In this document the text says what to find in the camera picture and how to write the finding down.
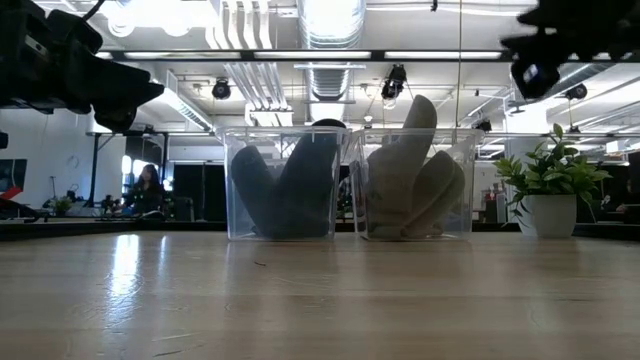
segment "wooden table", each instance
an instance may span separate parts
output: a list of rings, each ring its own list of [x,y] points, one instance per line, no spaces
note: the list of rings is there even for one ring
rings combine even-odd
[[[0,358],[638,359],[640,247],[600,240],[0,244]]]

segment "desk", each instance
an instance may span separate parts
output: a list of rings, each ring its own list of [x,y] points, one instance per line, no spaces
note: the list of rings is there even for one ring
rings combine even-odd
[[[637,359],[640,246],[228,244],[222,233],[0,243],[3,359]]]

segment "transparent container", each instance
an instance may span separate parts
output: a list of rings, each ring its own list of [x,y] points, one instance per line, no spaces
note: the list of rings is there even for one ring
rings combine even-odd
[[[221,133],[230,240],[333,239],[347,129],[234,127]]]
[[[356,231],[372,241],[466,239],[479,130],[369,129],[353,134]]]

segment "potted plant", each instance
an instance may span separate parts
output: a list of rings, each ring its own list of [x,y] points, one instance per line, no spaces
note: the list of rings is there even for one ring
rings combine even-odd
[[[511,213],[518,219],[520,230],[526,236],[542,238],[567,238],[576,224],[577,197],[589,204],[596,182],[611,176],[604,170],[587,164],[587,157],[570,147],[573,143],[563,140],[563,130],[553,125],[550,136],[555,143],[552,150],[546,142],[536,146],[526,156],[524,164],[519,159],[504,158],[496,161],[498,175],[515,188]]]
[[[61,198],[53,198],[51,201],[51,207],[55,212],[56,216],[65,216],[67,211],[71,209],[72,202],[71,199],[63,196]]]

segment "white pot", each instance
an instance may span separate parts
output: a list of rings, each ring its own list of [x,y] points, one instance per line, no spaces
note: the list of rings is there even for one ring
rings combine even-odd
[[[568,238],[576,226],[576,195],[529,195],[522,201],[529,210],[519,206],[520,230],[525,236]]]

